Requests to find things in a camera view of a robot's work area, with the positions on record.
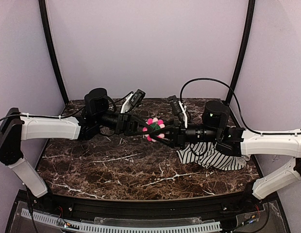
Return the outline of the pink flower brooch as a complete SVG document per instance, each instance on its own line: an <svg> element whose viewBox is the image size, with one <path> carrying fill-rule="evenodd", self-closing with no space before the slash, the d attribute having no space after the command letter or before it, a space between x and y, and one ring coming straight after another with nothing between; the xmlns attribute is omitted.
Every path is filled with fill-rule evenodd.
<svg viewBox="0 0 301 233"><path fill-rule="evenodd" d="M146 124L148 124L152 130L159 130L165 127L164 121L162 119L158 119L158 118L149 118L146 121ZM147 132L148 128L147 127L143 127L142 132ZM156 142L155 139L151 138L149 134L145 134L145 137L148 141L150 142ZM165 138L164 133L161 133L159 135L156 136L157 138Z"/></svg>

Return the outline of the black white striped garment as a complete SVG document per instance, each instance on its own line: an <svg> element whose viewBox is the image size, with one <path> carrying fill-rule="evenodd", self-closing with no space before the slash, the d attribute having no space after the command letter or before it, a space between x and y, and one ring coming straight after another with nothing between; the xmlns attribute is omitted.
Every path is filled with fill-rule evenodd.
<svg viewBox="0 0 301 233"><path fill-rule="evenodd" d="M182 164L196 163L204 168L214 167L224 171L243 169L251 158L250 155L224 155L210 142L188 144L185 149L178 150L177 154Z"/></svg>

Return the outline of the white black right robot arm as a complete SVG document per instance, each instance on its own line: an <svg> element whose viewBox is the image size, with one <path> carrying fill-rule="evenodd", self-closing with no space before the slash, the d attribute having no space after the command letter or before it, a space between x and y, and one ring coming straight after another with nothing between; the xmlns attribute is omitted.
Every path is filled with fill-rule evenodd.
<svg viewBox="0 0 301 233"><path fill-rule="evenodd" d="M171 106L178 122L149 118L143 132L149 141L179 147L177 153L182 163L230 171L244 168L251 155L290 156L276 171L246 185L247 197L257 200L301 180L301 129L257 132L229 127L230 108L217 100L205 104L202 124L190 124L180 100L173 100Z"/></svg>

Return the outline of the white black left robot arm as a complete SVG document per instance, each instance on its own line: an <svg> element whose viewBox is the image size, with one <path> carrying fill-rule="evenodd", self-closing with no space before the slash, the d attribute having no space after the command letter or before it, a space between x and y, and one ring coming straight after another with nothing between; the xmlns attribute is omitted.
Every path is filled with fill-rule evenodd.
<svg viewBox="0 0 301 233"><path fill-rule="evenodd" d="M40 198L48 193L48 188L21 151L22 141L45 138L89 140L100 134L101 127L112 129L114 134L146 135L149 141L158 141L164 138L159 132L164 128L162 120L144 121L129 113L144 95L141 90L131 93L120 113L116 112L116 103L104 88L95 88L85 95L80 116L30 115L11 108L0 119L0 162L8 166L36 198Z"/></svg>

